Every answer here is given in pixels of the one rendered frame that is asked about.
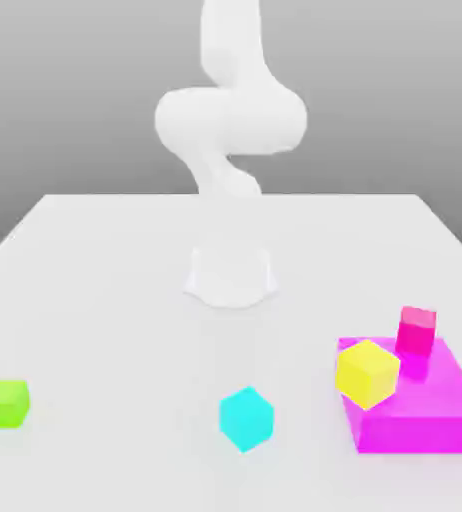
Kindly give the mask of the small cyan cube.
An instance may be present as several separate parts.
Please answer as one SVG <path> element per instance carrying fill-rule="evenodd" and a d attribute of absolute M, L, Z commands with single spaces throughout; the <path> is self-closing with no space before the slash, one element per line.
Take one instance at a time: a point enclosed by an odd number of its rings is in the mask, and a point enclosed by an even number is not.
<path fill-rule="evenodd" d="M 219 429 L 241 453 L 271 438 L 274 419 L 273 406 L 252 386 L 219 403 Z"/>

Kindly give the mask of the small yellow cube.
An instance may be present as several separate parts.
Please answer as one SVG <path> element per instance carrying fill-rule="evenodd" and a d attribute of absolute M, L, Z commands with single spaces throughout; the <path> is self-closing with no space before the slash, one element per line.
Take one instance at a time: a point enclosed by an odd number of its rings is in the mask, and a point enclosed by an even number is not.
<path fill-rule="evenodd" d="M 361 340 L 337 355 L 336 389 L 362 410 L 391 397 L 397 387 L 400 359 L 371 339 Z"/>

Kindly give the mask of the small pink cube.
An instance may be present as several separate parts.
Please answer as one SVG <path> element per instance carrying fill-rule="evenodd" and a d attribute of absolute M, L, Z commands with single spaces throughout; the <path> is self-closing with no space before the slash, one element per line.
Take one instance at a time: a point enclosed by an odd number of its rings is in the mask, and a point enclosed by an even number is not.
<path fill-rule="evenodd" d="M 432 352 L 437 313 L 412 306 L 403 306 L 395 351 L 428 358 Z"/>

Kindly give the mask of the small green cube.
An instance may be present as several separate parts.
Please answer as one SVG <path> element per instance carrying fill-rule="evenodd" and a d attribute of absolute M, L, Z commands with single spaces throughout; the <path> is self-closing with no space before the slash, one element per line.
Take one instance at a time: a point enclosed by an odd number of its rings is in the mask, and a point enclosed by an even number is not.
<path fill-rule="evenodd" d="M 0 429 L 19 428 L 30 408 L 25 380 L 0 379 Z"/>

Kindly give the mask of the large magenta box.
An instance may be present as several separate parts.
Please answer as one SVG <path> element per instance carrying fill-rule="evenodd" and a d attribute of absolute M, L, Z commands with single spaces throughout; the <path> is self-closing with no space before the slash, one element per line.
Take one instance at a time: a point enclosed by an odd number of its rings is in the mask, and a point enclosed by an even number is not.
<path fill-rule="evenodd" d="M 401 356 L 396 392 L 364 410 L 342 398 L 360 453 L 462 454 L 462 368 L 442 338 L 428 358 Z"/>

